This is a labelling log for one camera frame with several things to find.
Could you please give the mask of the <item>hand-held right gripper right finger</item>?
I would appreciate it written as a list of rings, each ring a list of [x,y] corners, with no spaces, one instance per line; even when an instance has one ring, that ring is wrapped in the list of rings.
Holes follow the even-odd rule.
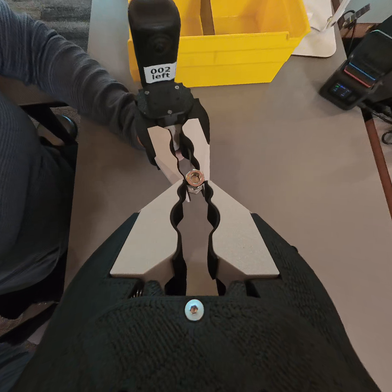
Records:
[[[278,268],[257,228],[252,213],[212,181],[204,184],[208,205],[207,267],[218,295],[232,282],[275,279]]]

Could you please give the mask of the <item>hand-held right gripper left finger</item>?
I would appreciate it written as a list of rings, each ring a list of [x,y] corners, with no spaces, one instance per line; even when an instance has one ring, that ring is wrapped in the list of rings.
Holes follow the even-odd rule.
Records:
[[[168,295],[186,294],[187,266],[178,230],[186,196],[185,180],[179,180],[140,210],[111,277],[157,281]]]

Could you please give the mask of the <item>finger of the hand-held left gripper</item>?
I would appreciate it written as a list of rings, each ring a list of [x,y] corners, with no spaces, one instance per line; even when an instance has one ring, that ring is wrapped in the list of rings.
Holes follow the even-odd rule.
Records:
[[[199,119],[188,119],[180,132],[180,148],[193,169],[210,180],[210,146]]]
[[[174,151],[173,136],[170,130],[160,126],[149,127],[148,134],[155,152],[155,163],[173,185],[183,181],[179,160]]]

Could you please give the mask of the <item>yellow plastic bin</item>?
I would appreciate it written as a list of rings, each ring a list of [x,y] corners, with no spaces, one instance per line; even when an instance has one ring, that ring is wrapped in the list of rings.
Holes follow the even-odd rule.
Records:
[[[310,32],[301,0],[133,0],[128,22],[143,87],[269,83]]]

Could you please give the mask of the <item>person's left forearm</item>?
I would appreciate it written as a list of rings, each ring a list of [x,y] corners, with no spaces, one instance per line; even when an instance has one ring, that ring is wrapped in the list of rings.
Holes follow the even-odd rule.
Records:
[[[0,4],[1,76],[37,86],[138,150],[135,96],[81,47],[44,22]]]

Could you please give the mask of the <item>person's torso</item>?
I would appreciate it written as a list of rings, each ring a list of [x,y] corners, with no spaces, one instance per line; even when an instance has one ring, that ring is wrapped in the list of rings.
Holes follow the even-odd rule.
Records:
[[[75,172],[3,94],[0,134],[0,289],[8,296],[42,282],[65,256]]]

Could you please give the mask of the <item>instruction board on white stand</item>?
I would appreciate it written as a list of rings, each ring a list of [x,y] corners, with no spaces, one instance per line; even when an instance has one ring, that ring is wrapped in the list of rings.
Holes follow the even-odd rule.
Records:
[[[304,0],[303,3],[311,30],[293,51],[293,55],[331,57],[336,52],[334,27],[344,14],[350,1],[337,1],[336,11],[331,0]]]

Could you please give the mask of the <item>black device with small screen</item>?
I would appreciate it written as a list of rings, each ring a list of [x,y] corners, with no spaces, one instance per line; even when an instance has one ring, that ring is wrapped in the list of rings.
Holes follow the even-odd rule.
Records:
[[[374,30],[367,34],[319,90],[321,97],[351,110],[373,95],[391,75],[392,38]]]

